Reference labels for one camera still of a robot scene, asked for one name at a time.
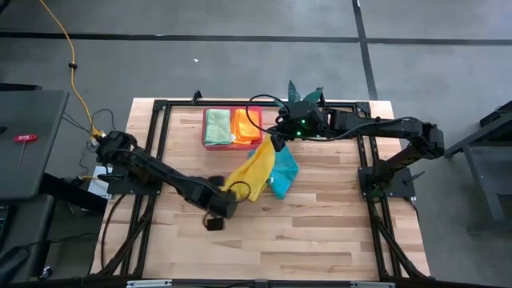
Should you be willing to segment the green snake plant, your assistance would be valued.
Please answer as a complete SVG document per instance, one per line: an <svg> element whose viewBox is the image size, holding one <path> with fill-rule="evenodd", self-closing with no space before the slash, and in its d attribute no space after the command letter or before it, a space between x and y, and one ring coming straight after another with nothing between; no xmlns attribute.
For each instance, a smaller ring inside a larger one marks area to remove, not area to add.
<svg viewBox="0 0 512 288"><path fill-rule="evenodd" d="M321 100L323 95L323 88L318 87L313 92L308 93L304 98L300 95L300 93L297 91L295 84L289 80L288 83L288 99L287 99L287 105L295 104L298 102L309 102L309 103L317 103Z"/></svg>

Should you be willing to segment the orange microfiber towel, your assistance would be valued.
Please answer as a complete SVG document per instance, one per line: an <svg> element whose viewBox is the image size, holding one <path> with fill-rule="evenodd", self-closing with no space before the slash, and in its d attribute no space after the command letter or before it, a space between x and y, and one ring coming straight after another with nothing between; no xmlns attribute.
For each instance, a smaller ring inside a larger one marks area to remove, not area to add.
<svg viewBox="0 0 512 288"><path fill-rule="evenodd" d="M233 110L230 128L233 144L251 145L261 139L261 131L250 122L244 109Z"/></svg>

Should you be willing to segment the green microfiber towel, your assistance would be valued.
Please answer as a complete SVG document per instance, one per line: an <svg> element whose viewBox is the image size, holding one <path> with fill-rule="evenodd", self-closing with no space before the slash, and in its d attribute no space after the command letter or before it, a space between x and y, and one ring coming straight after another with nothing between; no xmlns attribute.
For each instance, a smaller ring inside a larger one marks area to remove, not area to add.
<svg viewBox="0 0 512 288"><path fill-rule="evenodd" d="M207 146L231 144L232 134L229 110L208 109L206 111L204 140Z"/></svg>

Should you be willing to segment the grey side table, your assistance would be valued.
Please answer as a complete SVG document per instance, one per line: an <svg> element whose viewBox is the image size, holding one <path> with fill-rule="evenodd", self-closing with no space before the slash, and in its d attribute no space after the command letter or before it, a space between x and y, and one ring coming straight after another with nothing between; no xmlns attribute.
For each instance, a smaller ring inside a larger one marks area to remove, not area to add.
<svg viewBox="0 0 512 288"><path fill-rule="evenodd" d="M63 90L0 92L0 202L36 197L57 136L69 94ZM36 134L38 140L22 145L14 137Z"/></svg>

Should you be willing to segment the pink plastic bin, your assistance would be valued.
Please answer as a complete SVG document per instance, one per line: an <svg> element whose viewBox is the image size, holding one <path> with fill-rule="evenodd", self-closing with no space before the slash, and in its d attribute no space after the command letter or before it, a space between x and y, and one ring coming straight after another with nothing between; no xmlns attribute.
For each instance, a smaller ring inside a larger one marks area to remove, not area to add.
<svg viewBox="0 0 512 288"><path fill-rule="evenodd" d="M254 142L251 145L237 145L233 144L234 136L232 135L232 142L231 144L227 145L212 145L207 146L205 144L204 136L205 136L205 128L206 128L206 111L208 109L223 109L223 110L229 110L230 111L230 122L231 122L231 114L233 110L236 109L244 109L241 107L234 107L234 106L225 106L225 107L210 107L203 110L202 113L202 144L207 150L254 150L256 149L261 143L262 143L262 132L261 132L261 139L257 142ZM262 109L259 107L256 108L249 108L248 111L246 111L247 117L249 118L250 122L256 127L256 125L260 125L262 123Z"/></svg>

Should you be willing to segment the yellow microfiber towel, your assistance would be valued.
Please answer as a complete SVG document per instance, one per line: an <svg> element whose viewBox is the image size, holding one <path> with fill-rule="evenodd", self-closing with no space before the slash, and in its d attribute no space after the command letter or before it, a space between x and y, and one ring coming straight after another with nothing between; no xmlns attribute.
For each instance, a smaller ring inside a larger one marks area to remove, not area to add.
<svg viewBox="0 0 512 288"><path fill-rule="evenodd" d="M266 136L256 151L225 180L223 189L235 192L238 201L255 202L267 187L275 153L270 136Z"/></svg>

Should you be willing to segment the white power box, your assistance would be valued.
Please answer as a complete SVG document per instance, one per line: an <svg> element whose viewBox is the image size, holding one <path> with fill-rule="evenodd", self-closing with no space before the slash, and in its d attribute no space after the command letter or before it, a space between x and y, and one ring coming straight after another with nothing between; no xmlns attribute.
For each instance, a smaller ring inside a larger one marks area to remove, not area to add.
<svg viewBox="0 0 512 288"><path fill-rule="evenodd" d="M93 174L90 177L88 177L88 178L83 177L84 179L87 179L90 181L89 187L87 190L89 192L91 192L92 194L95 194L99 197L110 200L111 195L107 192L109 184L107 182L101 180L98 176L100 174L107 174L108 172L111 172L111 171L112 171L111 167L105 168L104 166L96 166L94 168Z"/></svg>

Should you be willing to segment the black aluminium table frame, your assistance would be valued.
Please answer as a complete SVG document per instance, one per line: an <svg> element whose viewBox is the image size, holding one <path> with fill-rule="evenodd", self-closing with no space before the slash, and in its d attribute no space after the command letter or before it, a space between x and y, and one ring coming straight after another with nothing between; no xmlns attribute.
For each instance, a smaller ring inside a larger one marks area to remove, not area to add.
<svg viewBox="0 0 512 288"><path fill-rule="evenodd" d="M126 132L144 146L154 102L171 102L163 161L186 175L229 176L246 150L206 150L201 143L206 108L235 106L240 99L135 98ZM284 199L270 188L256 202L240 203L224 230L207 231L205 212L163 185L151 220L143 278L291 281L378 280L369 210L359 189L361 161L372 152L388 159L401 150L397 138L363 137L332 142L288 142L299 173ZM417 270L429 275L417 216L400 198L388 201L396 241Z"/></svg>

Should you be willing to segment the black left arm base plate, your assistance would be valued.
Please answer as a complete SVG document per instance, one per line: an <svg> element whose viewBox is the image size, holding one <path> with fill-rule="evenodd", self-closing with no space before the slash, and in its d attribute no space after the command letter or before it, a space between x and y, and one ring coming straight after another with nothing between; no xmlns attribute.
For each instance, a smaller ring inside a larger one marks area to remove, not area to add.
<svg viewBox="0 0 512 288"><path fill-rule="evenodd" d="M152 178L140 180L125 167L116 166L106 176L108 194L155 196L162 190L161 181Z"/></svg>

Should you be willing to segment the grey metal cart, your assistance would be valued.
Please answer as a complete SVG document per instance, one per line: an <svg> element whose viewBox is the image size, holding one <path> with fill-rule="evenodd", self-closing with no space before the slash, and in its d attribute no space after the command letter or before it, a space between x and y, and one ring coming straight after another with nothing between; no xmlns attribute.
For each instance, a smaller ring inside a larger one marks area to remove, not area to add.
<svg viewBox="0 0 512 288"><path fill-rule="evenodd" d="M474 184L486 200L491 219L467 227L468 234L512 233L512 216L501 198L512 198L512 100L479 121L479 129L453 144L444 153L462 153Z"/></svg>

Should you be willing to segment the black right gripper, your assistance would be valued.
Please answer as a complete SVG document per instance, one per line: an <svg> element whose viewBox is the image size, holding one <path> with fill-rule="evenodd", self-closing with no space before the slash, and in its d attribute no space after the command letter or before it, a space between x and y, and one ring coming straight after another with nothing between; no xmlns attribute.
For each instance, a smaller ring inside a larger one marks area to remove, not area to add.
<svg viewBox="0 0 512 288"><path fill-rule="evenodd" d="M279 110L275 128L292 138L324 138L327 114L316 103L292 102Z"/></svg>

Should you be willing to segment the teal microfiber towel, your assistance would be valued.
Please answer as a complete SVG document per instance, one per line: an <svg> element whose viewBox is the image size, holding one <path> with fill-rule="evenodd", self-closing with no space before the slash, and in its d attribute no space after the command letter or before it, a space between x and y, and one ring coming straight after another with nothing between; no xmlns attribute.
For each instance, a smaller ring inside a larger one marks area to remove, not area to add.
<svg viewBox="0 0 512 288"><path fill-rule="evenodd" d="M298 172L298 164L289 148L285 146L281 151L275 153L274 166L266 184L276 198L284 199Z"/></svg>

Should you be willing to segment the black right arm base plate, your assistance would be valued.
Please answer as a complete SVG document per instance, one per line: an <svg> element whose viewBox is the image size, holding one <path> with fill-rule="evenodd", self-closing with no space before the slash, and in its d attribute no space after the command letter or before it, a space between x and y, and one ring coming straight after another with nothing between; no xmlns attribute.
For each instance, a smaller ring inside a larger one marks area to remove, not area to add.
<svg viewBox="0 0 512 288"><path fill-rule="evenodd" d="M372 176L371 166L358 169L359 186L363 197L411 198L415 196L413 177L409 167L395 173L387 186L373 184Z"/></svg>

